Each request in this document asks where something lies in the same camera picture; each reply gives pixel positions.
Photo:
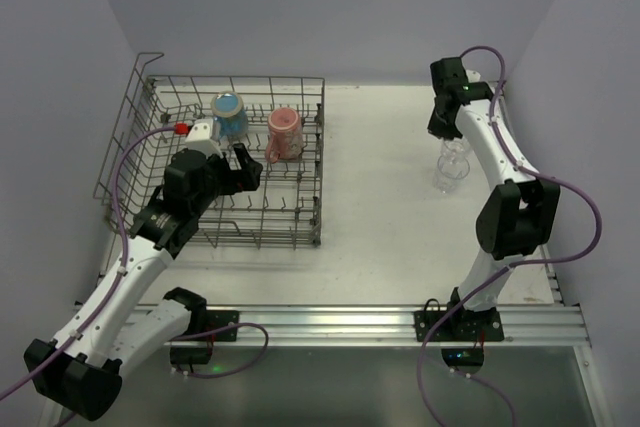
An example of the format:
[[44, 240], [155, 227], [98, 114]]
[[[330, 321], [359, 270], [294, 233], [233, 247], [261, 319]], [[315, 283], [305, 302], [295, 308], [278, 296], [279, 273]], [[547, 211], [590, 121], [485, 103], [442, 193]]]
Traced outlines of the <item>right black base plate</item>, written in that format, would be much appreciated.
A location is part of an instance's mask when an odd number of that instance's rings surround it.
[[[413, 312], [416, 340], [422, 342], [431, 327], [453, 306], [452, 302], [443, 308], [436, 299], [429, 299], [425, 305]], [[505, 340], [502, 321], [496, 308], [474, 312], [461, 308], [446, 320], [430, 337], [435, 342], [501, 342]]]

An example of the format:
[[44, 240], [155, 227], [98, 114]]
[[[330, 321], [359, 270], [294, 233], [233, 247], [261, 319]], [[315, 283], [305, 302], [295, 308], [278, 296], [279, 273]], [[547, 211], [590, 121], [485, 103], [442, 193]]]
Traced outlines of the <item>blue patterned mug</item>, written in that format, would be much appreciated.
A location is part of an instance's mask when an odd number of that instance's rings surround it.
[[248, 131], [249, 121], [243, 98], [233, 91], [216, 95], [211, 101], [211, 110], [219, 126], [219, 136], [237, 138]]

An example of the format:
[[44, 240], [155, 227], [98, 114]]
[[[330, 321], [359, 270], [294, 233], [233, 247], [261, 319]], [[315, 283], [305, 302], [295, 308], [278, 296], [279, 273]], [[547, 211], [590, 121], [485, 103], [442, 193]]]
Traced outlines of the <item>right black controller box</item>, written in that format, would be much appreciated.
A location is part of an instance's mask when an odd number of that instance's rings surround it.
[[485, 360], [484, 350], [479, 347], [444, 348], [441, 356], [447, 366], [455, 369], [480, 369]]

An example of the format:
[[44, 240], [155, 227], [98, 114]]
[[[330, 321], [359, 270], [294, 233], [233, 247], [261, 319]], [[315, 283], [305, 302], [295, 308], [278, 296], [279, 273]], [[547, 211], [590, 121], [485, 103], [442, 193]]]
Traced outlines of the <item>left black controller box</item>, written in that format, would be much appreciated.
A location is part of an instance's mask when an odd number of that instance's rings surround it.
[[187, 368], [189, 371], [193, 371], [197, 365], [208, 364], [212, 355], [212, 345], [171, 347], [169, 350], [171, 365], [175, 368]]

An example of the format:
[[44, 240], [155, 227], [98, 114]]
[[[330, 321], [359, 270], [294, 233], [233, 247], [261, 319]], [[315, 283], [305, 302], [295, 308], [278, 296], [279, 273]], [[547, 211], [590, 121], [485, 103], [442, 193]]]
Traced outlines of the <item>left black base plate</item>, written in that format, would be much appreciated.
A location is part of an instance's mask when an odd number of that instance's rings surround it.
[[234, 327], [240, 320], [240, 313], [237, 310], [208, 310], [205, 330], [219, 330], [228, 327], [228, 330], [214, 333], [209, 336], [209, 342], [235, 342], [237, 340], [237, 329]]

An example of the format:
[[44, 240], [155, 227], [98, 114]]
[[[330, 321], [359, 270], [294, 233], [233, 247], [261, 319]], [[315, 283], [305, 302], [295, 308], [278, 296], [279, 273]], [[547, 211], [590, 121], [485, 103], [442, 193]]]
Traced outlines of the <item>black controller box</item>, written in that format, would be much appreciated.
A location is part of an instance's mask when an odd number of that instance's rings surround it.
[[485, 360], [484, 350], [479, 347], [444, 348], [441, 356], [447, 366], [455, 369], [480, 369]]
[[171, 347], [169, 350], [171, 365], [175, 368], [187, 368], [189, 371], [193, 371], [197, 365], [208, 364], [212, 355], [212, 345]]

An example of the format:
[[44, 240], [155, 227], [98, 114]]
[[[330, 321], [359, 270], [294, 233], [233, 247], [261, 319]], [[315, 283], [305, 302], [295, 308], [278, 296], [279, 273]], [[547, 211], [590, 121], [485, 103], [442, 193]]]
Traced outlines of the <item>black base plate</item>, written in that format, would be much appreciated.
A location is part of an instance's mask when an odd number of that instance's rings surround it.
[[[416, 340], [422, 342], [431, 327], [453, 306], [452, 302], [443, 308], [436, 299], [429, 299], [425, 305], [413, 312]], [[430, 337], [435, 342], [501, 342], [505, 340], [502, 321], [496, 308], [474, 312], [461, 308], [446, 320]]]
[[237, 329], [234, 327], [240, 320], [240, 313], [237, 310], [208, 310], [205, 330], [219, 330], [228, 327], [228, 330], [214, 333], [209, 336], [209, 342], [235, 342], [237, 340]]

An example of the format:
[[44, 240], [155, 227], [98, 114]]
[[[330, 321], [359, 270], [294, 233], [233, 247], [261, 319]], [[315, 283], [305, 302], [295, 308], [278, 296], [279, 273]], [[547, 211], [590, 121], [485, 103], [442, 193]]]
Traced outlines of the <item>clear glass cup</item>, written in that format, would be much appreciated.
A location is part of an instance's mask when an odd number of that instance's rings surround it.
[[470, 163], [465, 157], [441, 155], [436, 164], [433, 187], [443, 194], [456, 191], [470, 173]]
[[451, 161], [466, 159], [472, 150], [469, 142], [462, 139], [443, 140], [441, 142], [440, 154]]

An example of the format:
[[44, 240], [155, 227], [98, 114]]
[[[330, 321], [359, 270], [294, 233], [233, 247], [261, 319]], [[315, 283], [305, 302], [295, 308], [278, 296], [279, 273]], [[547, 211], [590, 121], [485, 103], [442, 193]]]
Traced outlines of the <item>pink patterned mug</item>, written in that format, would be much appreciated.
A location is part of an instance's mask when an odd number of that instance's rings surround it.
[[302, 120], [290, 107], [275, 109], [267, 119], [269, 140], [265, 159], [269, 163], [297, 159], [303, 150]]

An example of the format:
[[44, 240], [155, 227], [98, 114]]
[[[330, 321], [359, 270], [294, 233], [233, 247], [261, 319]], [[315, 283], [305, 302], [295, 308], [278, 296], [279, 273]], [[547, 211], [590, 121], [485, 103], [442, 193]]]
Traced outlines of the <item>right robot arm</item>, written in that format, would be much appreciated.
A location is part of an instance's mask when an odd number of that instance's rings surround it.
[[454, 289], [446, 312], [427, 324], [437, 339], [472, 340], [484, 332], [503, 339], [497, 300], [515, 263], [548, 242], [560, 197], [556, 184], [536, 170], [505, 130], [496, 92], [469, 79], [459, 57], [430, 66], [435, 93], [428, 130], [443, 140], [465, 139], [474, 151], [490, 194], [475, 223], [479, 252], [464, 281]]

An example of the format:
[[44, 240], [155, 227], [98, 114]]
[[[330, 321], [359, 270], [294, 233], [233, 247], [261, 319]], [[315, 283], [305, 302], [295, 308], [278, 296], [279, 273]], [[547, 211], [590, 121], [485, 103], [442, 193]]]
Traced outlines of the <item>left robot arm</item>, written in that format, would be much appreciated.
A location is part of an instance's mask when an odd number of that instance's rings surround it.
[[102, 417], [124, 378], [171, 340], [211, 339], [206, 300], [183, 288], [167, 292], [149, 316], [126, 321], [143, 294], [199, 230], [199, 220], [219, 197], [255, 191], [263, 170], [242, 143], [238, 162], [184, 148], [164, 169], [147, 205], [126, 232], [116, 263], [81, 309], [51, 340], [35, 339], [24, 353], [36, 391], [88, 421]]

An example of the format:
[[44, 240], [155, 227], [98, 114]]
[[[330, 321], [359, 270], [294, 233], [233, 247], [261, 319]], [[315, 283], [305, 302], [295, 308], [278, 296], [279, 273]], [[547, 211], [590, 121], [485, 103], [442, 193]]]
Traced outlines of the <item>aluminium mounting rail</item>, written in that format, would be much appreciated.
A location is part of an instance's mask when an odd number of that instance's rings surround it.
[[[391, 306], [214, 306], [235, 311], [246, 324], [260, 324], [274, 347], [418, 347], [417, 305]], [[583, 347], [589, 334], [578, 307], [498, 308], [505, 339], [497, 347]]]

